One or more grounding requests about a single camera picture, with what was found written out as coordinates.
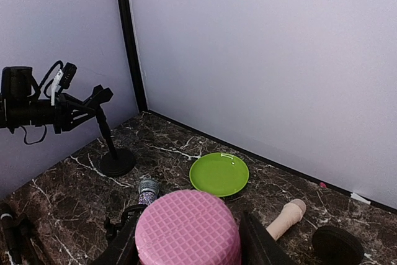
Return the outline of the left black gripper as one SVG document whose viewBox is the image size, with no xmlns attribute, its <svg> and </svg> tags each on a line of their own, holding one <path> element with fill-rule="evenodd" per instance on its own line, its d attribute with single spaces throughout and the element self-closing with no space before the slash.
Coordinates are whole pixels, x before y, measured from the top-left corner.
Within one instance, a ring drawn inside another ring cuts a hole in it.
<svg viewBox="0 0 397 265">
<path fill-rule="evenodd" d="M 97 94 L 92 93 L 85 100 L 80 100 L 70 94 L 60 93 L 55 101 L 54 132 L 70 132 L 75 127 L 96 116 L 99 108 Z"/>
</svg>

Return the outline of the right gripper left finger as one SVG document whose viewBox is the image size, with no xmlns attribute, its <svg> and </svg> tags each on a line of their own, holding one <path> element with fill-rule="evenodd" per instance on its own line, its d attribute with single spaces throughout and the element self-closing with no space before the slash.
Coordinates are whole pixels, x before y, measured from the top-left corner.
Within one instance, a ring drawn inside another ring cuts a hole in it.
<svg viewBox="0 0 397 265">
<path fill-rule="evenodd" d="M 92 265 L 135 265 L 140 259 L 135 243 L 136 220 L 128 220 L 120 233 Z"/>
</svg>

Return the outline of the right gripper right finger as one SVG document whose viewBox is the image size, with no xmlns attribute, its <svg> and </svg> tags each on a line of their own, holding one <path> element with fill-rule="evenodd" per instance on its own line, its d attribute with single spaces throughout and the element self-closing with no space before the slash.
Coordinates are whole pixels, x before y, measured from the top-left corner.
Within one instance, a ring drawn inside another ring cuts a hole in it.
<svg viewBox="0 0 397 265">
<path fill-rule="evenodd" d="M 280 248 L 260 221 L 247 211 L 241 214 L 239 237 L 241 243 L 241 264 L 296 264 Z"/>
</svg>

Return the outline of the pink microphone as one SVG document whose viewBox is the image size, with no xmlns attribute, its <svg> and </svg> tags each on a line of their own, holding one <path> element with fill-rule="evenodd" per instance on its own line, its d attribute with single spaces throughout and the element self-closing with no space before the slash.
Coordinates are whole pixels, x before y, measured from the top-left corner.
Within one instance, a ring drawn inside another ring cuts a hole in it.
<svg viewBox="0 0 397 265">
<path fill-rule="evenodd" d="M 241 264 L 239 229 L 219 198 L 174 191 L 141 214 L 135 230 L 141 264 Z"/>
</svg>

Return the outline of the black round-base mic stand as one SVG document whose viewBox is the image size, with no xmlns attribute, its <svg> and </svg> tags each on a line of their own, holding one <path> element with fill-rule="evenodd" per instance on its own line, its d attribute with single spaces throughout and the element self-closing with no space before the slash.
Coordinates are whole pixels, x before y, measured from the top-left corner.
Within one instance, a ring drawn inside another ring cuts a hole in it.
<svg viewBox="0 0 397 265">
<path fill-rule="evenodd" d="M 109 88 L 97 85 L 84 104 L 94 111 L 100 133 L 108 147 L 108 152 L 100 158 L 97 168 L 103 175 L 117 178 L 128 174 L 135 167 L 136 158 L 132 151 L 127 148 L 116 148 L 112 141 L 110 127 L 101 107 L 102 104 L 109 102 L 112 96 L 113 92 Z"/>
</svg>

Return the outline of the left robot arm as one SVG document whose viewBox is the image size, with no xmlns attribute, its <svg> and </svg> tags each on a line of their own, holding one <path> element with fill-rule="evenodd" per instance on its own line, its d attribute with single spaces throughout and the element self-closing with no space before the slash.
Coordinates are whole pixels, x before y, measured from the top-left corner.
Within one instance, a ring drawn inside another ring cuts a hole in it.
<svg viewBox="0 0 397 265">
<path fill-rule="evenodd" d="M 32 75 L 29 66 L 8 66 L 1 78 L 1 128 L 14 132 L 19 127 L 52 125 L 56 134 L 69 132 L 96 116 L 99 105 L 95 97 L 104 90 L 96 86 L 89 98 L 81 101 L 61 92 L 73 77 L 75 67 L 68 64 L 66 79 L 61 78 L 61 87 L 55 88 L 49 99 L 41 99 L 41 87 Z"/>
</svg>

